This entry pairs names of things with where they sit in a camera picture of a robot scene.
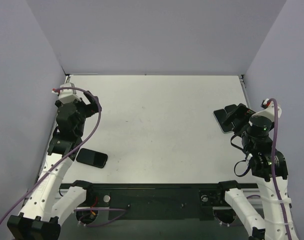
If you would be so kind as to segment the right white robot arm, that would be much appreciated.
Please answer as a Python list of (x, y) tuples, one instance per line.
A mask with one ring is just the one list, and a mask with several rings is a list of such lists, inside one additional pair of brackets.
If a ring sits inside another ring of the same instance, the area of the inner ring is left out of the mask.
[(233, 137), (240, 137), (247, 163), (259, 189), (263, 216), (249, 202), (240, 184), (235, 180), (222, 181), (215, 192), (216, 201), (228, 204), (236, 213), (248, 233), (250, 240), (296, 240), (291, 216), (291, 199), (288, 196), (288, 170), (284, 155), (276, 150), (276, 140), (269, 137), (277, 130), (281, 109), (271, 102), (262, 105), (263, 110), (254, 112), (240, 103), (222, 121), (223, 125), (233, 122)]

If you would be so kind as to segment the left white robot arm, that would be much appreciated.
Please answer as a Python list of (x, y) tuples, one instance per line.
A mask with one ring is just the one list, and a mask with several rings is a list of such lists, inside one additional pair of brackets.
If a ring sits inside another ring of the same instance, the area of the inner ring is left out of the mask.
[(86, 104), (76, 94), (77, 87), (60, 87), (58, 94), (56, 123), (49, 143), (48, 154), (42, 172), (35, 185), (18, 202), (25, 201), (18, 215), (11, 215), (7, 227), (16, 240), (57, 240), (61, 227), (74, 210), (80, 206), (91, 206), (96, 202), (93, 185), (77, 180), (67, 193), (55, 201), (56, 193), (80, 148), (95, 133), (92, 130), (83, 139), (85, 121), (94, 114), (101, 114), (102, 107), (97, 96), (84, 90)]

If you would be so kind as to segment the black phone clear case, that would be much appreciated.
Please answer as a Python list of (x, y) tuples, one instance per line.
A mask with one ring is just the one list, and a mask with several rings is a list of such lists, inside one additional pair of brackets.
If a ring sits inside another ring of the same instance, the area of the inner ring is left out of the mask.
[(226, 117), (227, 117), (227, 112), (226, 112), (225, 109), (222, 108), (222, 109), (214, 110), (213, 115), (214, 115), (220, 129), (222, 130), (222, 132), (224, 134), (233, 132), (233, 128), (234, 128), (233, 123), (229, 123), (228, 125), (225, 125), (223, 123), (226, 120)]

